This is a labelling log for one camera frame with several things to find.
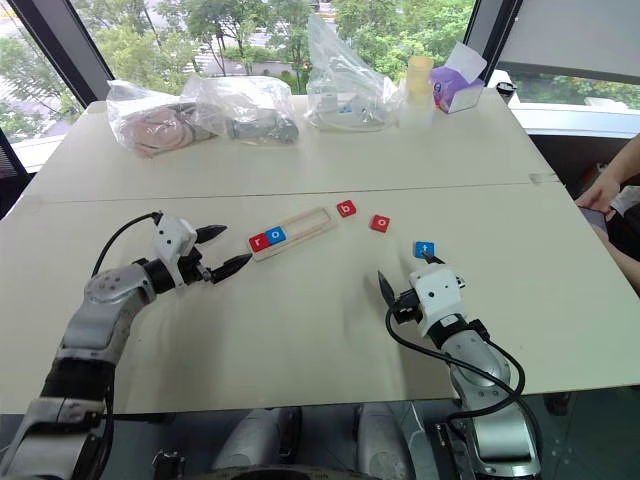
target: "window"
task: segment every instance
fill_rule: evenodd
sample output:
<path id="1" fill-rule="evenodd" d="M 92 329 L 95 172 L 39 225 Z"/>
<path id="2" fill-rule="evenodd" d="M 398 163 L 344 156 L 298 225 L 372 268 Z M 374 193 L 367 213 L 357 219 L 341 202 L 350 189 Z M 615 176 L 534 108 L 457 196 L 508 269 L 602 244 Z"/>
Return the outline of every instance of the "window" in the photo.
<path id="1" fill-rule="evenodd" d="M 71 0 L 117 78 L 179 93 L 190 72 L 270 75 L 304 94 L 308 15 L 398 80 L 411 55 L 444 62 L 474 0 Z"/>
<path id="2" fill-rule="evenodd" d="M 606 111 L 640 110 L 640 85 L 509 69 L 521 103 L 582 105 Z"/>
<path id="3" fill-rule="evenodd" d="M 0 0 L 0 128 L 28 171 L 37 171 L 82 107 L 15 12 Z"/>

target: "clear plastic bag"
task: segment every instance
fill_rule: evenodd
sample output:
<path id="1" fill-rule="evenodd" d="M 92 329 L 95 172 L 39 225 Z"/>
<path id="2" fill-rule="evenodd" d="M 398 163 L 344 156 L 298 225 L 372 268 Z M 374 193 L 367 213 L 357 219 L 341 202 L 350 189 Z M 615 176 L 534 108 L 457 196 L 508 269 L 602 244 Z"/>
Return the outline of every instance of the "clear plastic bag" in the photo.
<path id="1" fill-rule="evenodd" d="M 298 139 L 291 89 L 277 78 L 192 75 L 182 97 L 195 100 L 195 123 L 217 135 L 247 143 Z"/>
<path id="2" fill-rule="evenodd" d="M 307 119 L 320 129 L 366 132 L 396 122 L 402 96 L 315 15 L 309 17 L 313 70 L 307 84 Z"/>
<path id="3" fill-rule="evenodd" d="M 109 82 L 107 115 L 121 145 L 142 157 L 176 150 L 215 136 L 198 127 L 193 100 L 156 92 L 123 80 Z"/>

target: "tree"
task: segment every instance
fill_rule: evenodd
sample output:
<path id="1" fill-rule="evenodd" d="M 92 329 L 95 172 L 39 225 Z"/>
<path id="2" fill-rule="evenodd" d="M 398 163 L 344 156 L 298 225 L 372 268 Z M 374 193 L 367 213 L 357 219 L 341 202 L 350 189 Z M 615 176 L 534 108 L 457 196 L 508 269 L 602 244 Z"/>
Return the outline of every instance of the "tree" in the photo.
<path id="1" fill-rule="evenodd" d="M 249 36 L 257 27 L 266 26 L 267 5 L 260 0 L 185 0 L 185 6 L 189 33 L 206 43 L 214 57 L 213 38 L 218 42 L 218 54 L 225 48 L 224 37 L 233 39 L 245 71 L 250 74 Z"/>
<path id="2" fill-rule="evenodd" d="M 55 120 L 72 122 L 82 108 L 31 37 L 0 38 L 0 76 L 11 95 L 44 107 Z"/>
<path id="3" fill-rule="evenodd" d="M 0 102 L 0 126 L 9 142 L 21 142 L 42 132 L 42 116 L 38 113 L 25 114 L 5 102 Z"/>
<path id="4" fill-rule="evenodd" d="M 222 5 L 219 2 L 211 2 L 209 0 L 171 1 L 172 3 L 181 4 L 175 7 L 175 11 L 179 12 L 177 15 L 180 15 L 182 20 L 185 21 L 191 37 L 209 47 L 209 51 L 218 67 L 220 67 L 222 75 L 226 77 L 224 31 L 221 24 L 224 15 Z M 213 47 L 214 38 L 218 45 L 217 50 Z"/>
<path id="5" fill-rule="evenodd" d="M 266 26 L 268 7 L 260 0 L 219 0 L 218 3 L 222 14 L 220 17 L 222 32 L 224 36 L 235 40 L 248 75 L 251 73 L 251 64 L 245 61 L 245 46 L 256 28 Z"/>
<path id="6" fill-rule="evenodd" d="M 295 93 L 306 92 L 301 85 L 301 75 L 308 73 L 309 42 L 307 20 L 313 13 L 306 0 L 271 0 L 271 17 L 267 31 L 271 34 L 269 46 L 284 49 L 285 58 L 296 72 Z"/>
<path id="7" fill-rule="evenodd" d="M 473 0 L 335 0 L 338 33 L 375 70 L 398 80 L 412 55 L 442 65 L 461 41 Z"/>
<path id="8" fill-rule="evenodd" d="M 340 38 L 352 38 L 367 25 L 379 34 L 394 34 L 398 28 L 398 0 L 334 0 Z"/>
<path id="9" fill-rule="evenodd" d="M 184 38 L 180 28 L 184 2 L 162 3 L 159 8 L 164 8 L 160 10 L 169 18 L 169 28 L 158 29 L 144 0 L 74 0 L 78 14 L 116 77 L 177 94 L 187 78 L 185 66 L 191 63 L 199 71 L 195 61 L 197 45 Z"/>
<path id="10" fill-rule="evenodd" d="M 150 28 L 158 46 L 162 46 L 145 0 L 72 0 L 72 3 L 91 31 L 128 24 L 142 35 Z"/>
<path id="11" fill-rule="evenodd" d="M 194 44 L 176 32 L 164 35 L 158 47 L 152 32 L 139 35 L 130 25 L 101 29 L 96 43 L 105 61 L 118 78 L 137 85 L 179 94 L 187 79 L 183 71 L 193 58 Z"/>

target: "red letter block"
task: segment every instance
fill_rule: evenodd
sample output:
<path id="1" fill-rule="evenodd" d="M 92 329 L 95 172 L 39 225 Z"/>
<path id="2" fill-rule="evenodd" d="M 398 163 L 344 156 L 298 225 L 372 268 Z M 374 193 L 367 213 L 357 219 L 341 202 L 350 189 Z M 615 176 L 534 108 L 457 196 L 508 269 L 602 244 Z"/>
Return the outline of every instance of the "red letter block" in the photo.
<path id="1" fill-rule="evenodd" d="M 371 228 L 373 230 L 377 230 L 378 232 L 385 233 L 389 228 L 389 223 L 391 223 L 391 219 L 389 217 L 383 217 L 382 215 L 374 215 L 373 220 L 371 220 Z"/>

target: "green foliage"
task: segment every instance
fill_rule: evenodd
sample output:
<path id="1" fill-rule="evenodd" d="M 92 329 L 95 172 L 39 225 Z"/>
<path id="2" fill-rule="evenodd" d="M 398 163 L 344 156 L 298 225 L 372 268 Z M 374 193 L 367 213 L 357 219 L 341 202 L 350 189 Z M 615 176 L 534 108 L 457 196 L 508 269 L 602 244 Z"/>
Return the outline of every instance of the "green foliage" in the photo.
<path id="1" fill-rule="evenodd" d="M 640 85 L 540 73 L 509 72 L 521 102 L 584 105 L 586 97 L 609 98 L 640 109 Z"/>
<path id="2" fill-rule="evenodd" d="M 187 78 L 183 72 L 195 45 L 176 32 L 163 36 L 162 48 L 149 31 L 139 35 L 130 25 L 101 29 L 96 43 L 118 78 L 152 90 L 178 94 Z"/>
<path id="3" fill-rule="evenodd" d="M 26 33 L 22 37 L 0 38 L 0 76 L 11 85 L 14 97 L 39 103 L 51 112 L 54 120 L 73 121 L 82 111 L 78 101 Z M 60 101 L 60 106 L 51 101 L 54 98 Z"/>
<path id="4" fill-rule="evenodd" d="M 189 33 L 207 43 L 213 55 L 212 38 L 225 48 L 224 37 L 238 45 L 239 60 L 247 74 L 251 73 L 249 36 L 258 27 L 265 27 L 269 16 L 268 5 L 256 0 L 184 0 Z"/>
<path id="5" fill-rule="evenodd" d="M 291 75 L 287 70 L 282 72 L 280 76 L 276 77 L 289 85 L 291 93 L 293 95 L 306 95 L 307 94 L 307 82 L 309 81 L 309 73 L 302 72 L 300 74 L 300 86 L 298 87 L 298 79 Z"/>
<path id="6" fill-rule="evenodd" d="M 22 113 L 0 102 L 0 127 L 10 143 L 21 142 L 35 137 L 42 131 L 42 117 L 39 114 Z"/>
<path id="7" fill-rule="evenodd" d="M 245 47 L 245 58 L 253 62 L 275 62 L 282 59 L 282 55 L 276 50 L 264 47 Z M 230 60 L 242 61 L 240 49 L 238 47 L 227 47 L 224 51 L 225 57 Z"/>
<path id="8" fill-rule="evenodd" d="M 293 65 L 296 86 L 292 91 L 306 92 L 311 66 L 307 20 L 313 9 L 307 0 L 271 0 L 271 16 L 267 31 L 271 35 L 269 45 L 279 49 L 284 60 Z"/>
<path id="9" fill-rule="evenodd" d="M 393 35 L 399 29 L 398 0 L 333 0 L 340 38 L 356 35 L 368 26 L 376 33 Z"/>
<path id="10" fill-rule="evenodd" d="M 412 55 L 442 65 L 469 23 L 473 0 L 336 0 L 338 32 L 375 70 L 399 80 Z"/>

